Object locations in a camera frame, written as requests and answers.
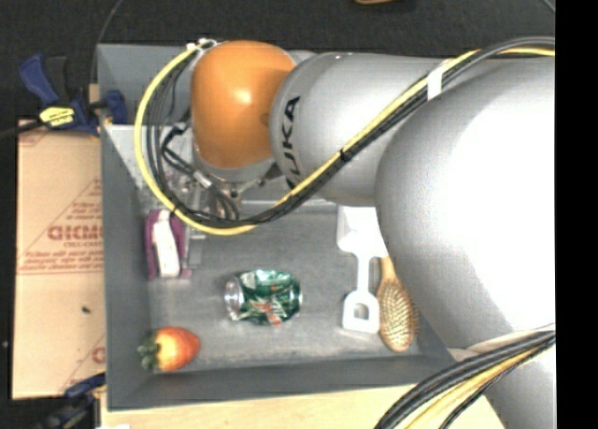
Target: cardboard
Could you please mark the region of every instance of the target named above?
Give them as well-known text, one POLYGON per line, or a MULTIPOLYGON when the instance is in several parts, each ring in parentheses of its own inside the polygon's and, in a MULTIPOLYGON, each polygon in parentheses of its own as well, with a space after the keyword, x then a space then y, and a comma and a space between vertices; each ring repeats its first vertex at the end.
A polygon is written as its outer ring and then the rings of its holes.
POLYGON ((12 397, 60 395, 104 370, 100 142, 19 138, 12 397))

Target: green crushed can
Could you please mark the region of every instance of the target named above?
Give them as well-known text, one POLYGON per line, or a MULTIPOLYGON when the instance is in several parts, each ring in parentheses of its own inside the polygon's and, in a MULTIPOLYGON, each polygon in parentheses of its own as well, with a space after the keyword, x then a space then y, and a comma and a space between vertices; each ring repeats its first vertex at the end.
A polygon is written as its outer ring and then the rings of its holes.
POLYGON ((233 321, 280 326, 302 303, 299 282, 276 269, 255 269, 234 275, 226 283, 224 303, 233 321))

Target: blue clamp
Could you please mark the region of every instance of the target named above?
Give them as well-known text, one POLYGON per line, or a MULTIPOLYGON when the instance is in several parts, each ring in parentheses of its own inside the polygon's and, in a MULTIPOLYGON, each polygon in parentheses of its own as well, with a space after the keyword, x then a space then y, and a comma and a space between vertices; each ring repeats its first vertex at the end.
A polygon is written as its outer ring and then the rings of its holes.
POLYGON ((109 91, 104 100, 91 105, 86 104, 83 92, 69 94, 66 90, 65 65, 64 57, 45 61, 43 54, 38 53, 19 67, 21 80, 27 90, 39 97, 39 118, 46 126, 51 130, 72 130, 98 136, 99 120, 92 111, 98 107, 108 108, 113 123, 127 123, 127 108, 119 91, 109 91))

